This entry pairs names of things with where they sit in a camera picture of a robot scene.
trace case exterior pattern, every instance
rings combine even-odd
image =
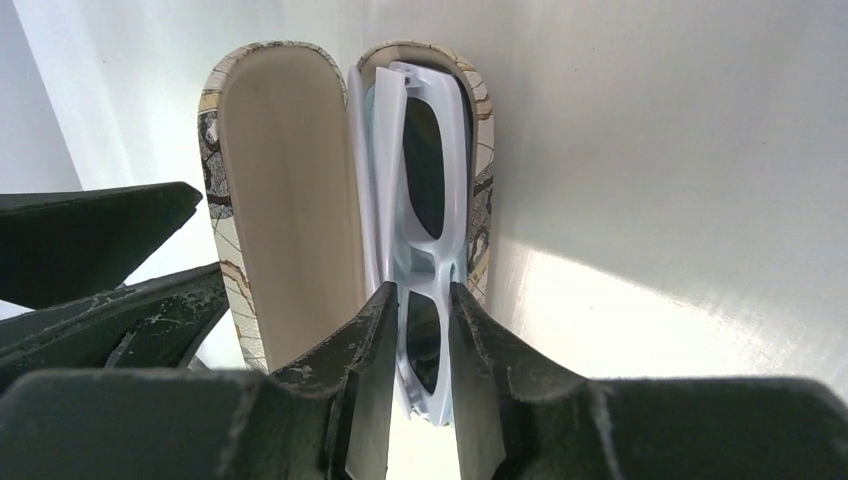
[[[206,188],[206,201],[212,220],[212,231],[221,272],[224,275],[224,285],[227,288],[227,299],[236,325],[239,344],[245,362],[251,368],[268,371],[265,359],[265,349],[262,345],[262,334],[256,319],[253,306],[253,295],[250,291],[250,279],[244,267],[241,245],[236,232],[233,217],[233,203],[227,184],[227,174],[224,160],[221,157],[221,144],[218,135],[218,102],[221,90],[232,72],[233,67],[251,53],[268,48],[304,47],[321,54],[332,65],[339,79],[345,104],[347,104],[347,89],[338,66],[330,55],[316,45],[306,42],[278,41],[266,43],[251,43],[232,51],[224,57],[206,80],[200,95],[200,105],[197,113],[197,133],[200,143],[200,160],[203,167],[203,181]]]
[[[468,222],[468,289],[481,305],[486,304],[486,285],[489,274],[489,239],[492,225],[492,162],[495,158],[495,117],[492,100],[483,79],[471,63],[453,50],[441,45],[415,40],[392,41],[371,48],[359,60],[362,66],[372,55],[384,48],[416,47],[435,50],[454,62],[471,86],[472,109],[477,121],[477,153],[473,159],[473,190],[469,204]]]

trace white sunglasses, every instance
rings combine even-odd
[[[451,282],[465,284],[468,277],[470,136],[463,97],[453,76],[403,62],[378,67],[368,92],[363,91],[359,71],[351,68],[348,86],[368,294],[384,281],[397,283],[396,392],[407,415],[416,411],[444,425],[452,417],[448,290]],[[435,189],[432,178],[422,185],[428,166],[416,163],[419,154],[435,157],[434,146],[441,150],[442,183]],[[442,199],[432,197],[442,191],[443,208]],[[421,200],[428,195],[435,207]],[[441,211],[434,215],[434,208]],[[438,366],[432,376],[416,369],[417,357],[410,359],[408,350],[408,328],[422,313],[410,307],[425,305],[425,299],[434,304],[439,322]]]

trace open sunglasses case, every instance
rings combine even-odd
[[[347,82],[321,48],[227,55],[198,133],[221,270],[246,362],[276,370],[398,285],[396,399],[451,419],[451,282],[485,302],[494,118],[455,52],[390,42]]]

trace white sunglasses frame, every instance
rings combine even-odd
[[[466,284],[468,277],[468,134],[462,93],[451,75],[404,62],[378,67],[368,93],[359,71],[351,68],[348,86],[366,287],[371,294],[384,281],[398,285],[397,397],[407,415],[416,411],[435,425],[445,425],[452,418],[449,288],[451,282]],[[366,107],[366,95],[373,95],[373,108]],[[439,127],[445,212],[438,239],[421,225],[409,197],[403,156],[408,98],[429,105]],[[412,292],[431,299],[439,316],[439,370],[432,393],[412,369],[406,350]]]

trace dark sunglasses lens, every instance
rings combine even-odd
[[[433,300],[409,292],[406,324],[406,352],[412,370],[430,394],[439,379],[439,351],[442,343],[439,312]]]
[[[438,239],[445,221],[442,138],[433,109],[417,98],[410,98],[406,103],[403,153],[412,209],[427,233]]]

